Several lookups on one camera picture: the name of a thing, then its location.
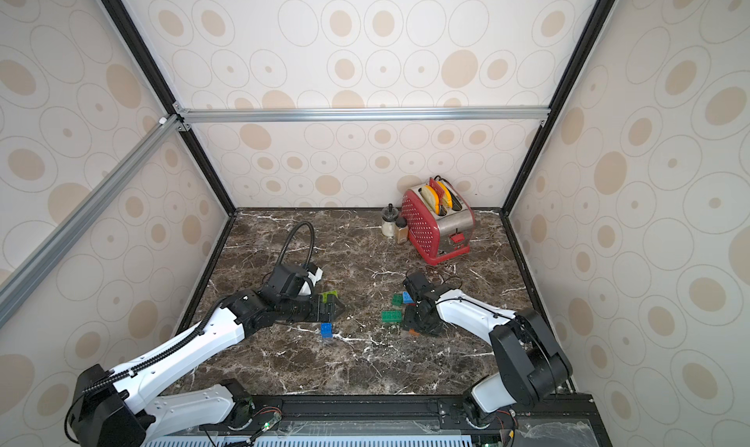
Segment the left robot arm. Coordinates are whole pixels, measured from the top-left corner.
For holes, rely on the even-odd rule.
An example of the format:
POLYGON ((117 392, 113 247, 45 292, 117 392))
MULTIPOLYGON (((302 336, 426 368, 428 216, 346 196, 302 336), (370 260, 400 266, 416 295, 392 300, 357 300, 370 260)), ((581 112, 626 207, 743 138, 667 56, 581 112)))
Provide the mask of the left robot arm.
POLYGON ((190 427, 247 427, 254 408, 236 380, 197 392, 163 391, 219 352, 277 323, 332 323, 345 306, 320 294, 316 265, 278 265, 260 290, 217 300, 195 326, 111 370, 96 364, 77 379, 64 417, 69 441, 81 446, 141 446, 190 427))

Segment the lime green 2x4 lego brick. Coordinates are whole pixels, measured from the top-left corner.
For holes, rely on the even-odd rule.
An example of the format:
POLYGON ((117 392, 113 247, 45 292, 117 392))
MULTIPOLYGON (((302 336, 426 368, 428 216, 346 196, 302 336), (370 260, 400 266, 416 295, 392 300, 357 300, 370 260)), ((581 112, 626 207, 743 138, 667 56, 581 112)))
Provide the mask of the lime green 2x4 lego brick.
POLYGON ((339 302, 337 291, 327 291, 320 295, 320 301, 323 304, 337 304, 339 302))

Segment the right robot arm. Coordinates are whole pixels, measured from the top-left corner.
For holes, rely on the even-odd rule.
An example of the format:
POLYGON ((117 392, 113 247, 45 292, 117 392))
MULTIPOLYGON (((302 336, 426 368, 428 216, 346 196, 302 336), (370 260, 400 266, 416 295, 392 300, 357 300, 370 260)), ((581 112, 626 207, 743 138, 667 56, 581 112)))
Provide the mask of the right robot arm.
POLYGON ((490 416, 515 405, 532 408, 556 393, 573 374, 564 350, 545 319, 532 308, 512 311, 474 299, 422 272, 404 279, 412 304, 402 328, 438 336, 446 324, 460 327, 491 346, 497 372, 464 395, 468 423, 482 429, 490 416))

